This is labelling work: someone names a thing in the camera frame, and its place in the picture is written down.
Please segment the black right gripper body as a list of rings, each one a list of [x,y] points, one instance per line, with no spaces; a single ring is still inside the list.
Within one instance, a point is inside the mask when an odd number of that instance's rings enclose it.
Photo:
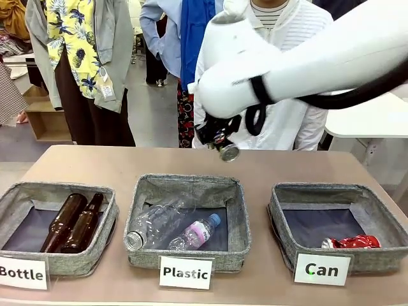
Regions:
[[[206,145],[209,139],[220,138],[221,149],[223,149],[227,147],[223,145],[224,129],[228,127],[239,129],[241,120],[241,115],[236,115],[229,119],[218,119],[206,114],[204,122],[195,125],[194,129],[201,144]]]

